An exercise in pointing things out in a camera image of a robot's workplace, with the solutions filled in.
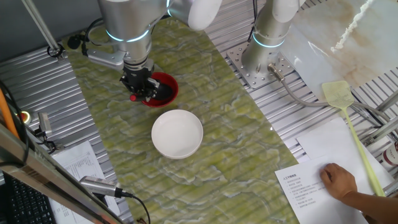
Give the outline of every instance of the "paper sheet with text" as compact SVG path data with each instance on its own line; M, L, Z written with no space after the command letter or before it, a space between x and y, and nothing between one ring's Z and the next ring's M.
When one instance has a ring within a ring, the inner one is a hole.
M335 118L300 136L297 141L311 159L327 156L331 162L352 173L355 176L358 192L374 194L354 137L343 118ZM387 187L394 181L394 178L364 146L363 149L381 187Z
M276 171L287 200L301 224L367 224L362 214L334 199L319 176L326 156Z
M76 180L84 176L105 179L100 164L95 156L90 142L84 142L71 149L67 149L53 157ZM120 210L114 197L106 196L106 203L110 210L119 215ZM50 198L51 208L58 224L91 224L92 222L71 211Z

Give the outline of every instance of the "human hand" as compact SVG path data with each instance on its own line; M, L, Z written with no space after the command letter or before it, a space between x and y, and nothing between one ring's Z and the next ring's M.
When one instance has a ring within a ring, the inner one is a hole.
M329 194L337 200L341 201L350 192L358 191L355 177L335 163L326 165L320 176Z

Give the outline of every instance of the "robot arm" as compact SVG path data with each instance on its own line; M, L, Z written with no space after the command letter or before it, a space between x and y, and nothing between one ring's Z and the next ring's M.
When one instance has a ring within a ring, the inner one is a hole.
M152 47L150 30L166 13L193 30L208 27L217 15L222 0L98 0L114 53L86 51L100 65L124 71L120 81L134 101L167 99L169 86L151 78L154 62L148 58Z
M248 74L268 74L268 65L275 64L280 46L289 31L296 12L305 0L267 0L261 9L252 41L242 54L242 64Z

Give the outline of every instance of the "white marble surface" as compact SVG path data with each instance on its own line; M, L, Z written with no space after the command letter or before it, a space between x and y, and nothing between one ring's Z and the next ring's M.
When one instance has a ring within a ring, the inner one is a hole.
M395 0L334 0L297 13L282 53L324 101L322 83L356 88L398 66L397 37Z

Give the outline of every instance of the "green marble surface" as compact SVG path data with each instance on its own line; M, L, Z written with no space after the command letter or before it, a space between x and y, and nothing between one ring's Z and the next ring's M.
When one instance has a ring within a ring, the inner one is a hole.
M107 40L104 30L93 35ZM164 108L130 102L120 72L67 49L121 185L143 199L153 223L298 223L274 174L297 161L208 36L166 19L152 40L156 69L180 88ZM155 120L174 109L191 111L204 129L199 150L182 160L161 156L150 138ZM146 219L139 203L127 202Z

